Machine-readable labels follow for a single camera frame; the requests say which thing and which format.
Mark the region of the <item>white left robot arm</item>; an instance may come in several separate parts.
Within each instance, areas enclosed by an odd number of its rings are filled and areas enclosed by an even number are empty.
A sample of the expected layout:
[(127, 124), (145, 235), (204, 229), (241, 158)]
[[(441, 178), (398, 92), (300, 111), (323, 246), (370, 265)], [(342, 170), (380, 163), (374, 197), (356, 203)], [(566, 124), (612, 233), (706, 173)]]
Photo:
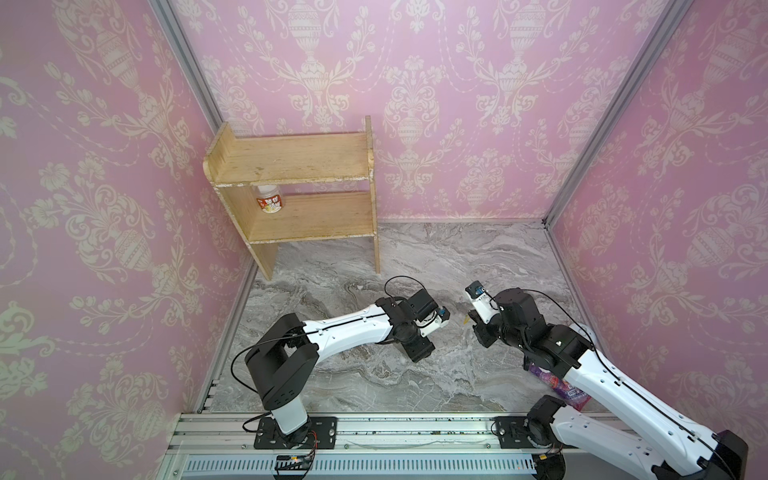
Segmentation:
[(429, 335), (450, 319), (422, 288), (409, 298), (382, 297), (353, 312), (323, 320), (301, 320), (294, 313), (280, 317), (254, 345), (242, 352), (273, 434), (257, 436), (255, 446), (266, 448), (271, 438), (287, 448), (312, 448), (326, 428), (311, 418), (301, 394), (318, 363), (368, 344), (396, 344), (417, 363), (435, 346)]

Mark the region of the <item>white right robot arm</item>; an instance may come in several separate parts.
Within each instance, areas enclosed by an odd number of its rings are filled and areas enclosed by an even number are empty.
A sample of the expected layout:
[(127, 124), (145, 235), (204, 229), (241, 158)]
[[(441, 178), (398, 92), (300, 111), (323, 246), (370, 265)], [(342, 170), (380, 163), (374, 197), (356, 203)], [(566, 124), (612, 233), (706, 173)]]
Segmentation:
[(474, 281), (465, 292), (482, 346), (501, 342), (520, 350), (524, 369), (536, 366), (578, 388), (629, 428), (614, 428), (545, 395), (526, 417), (535, 445), (576, 447), (637, 479), (745, 477), (749, 447), (741, 437), (715, 432), (660, 400), (607, 360), (579, 325), (547, 323), (520, 288), (491, 295)]

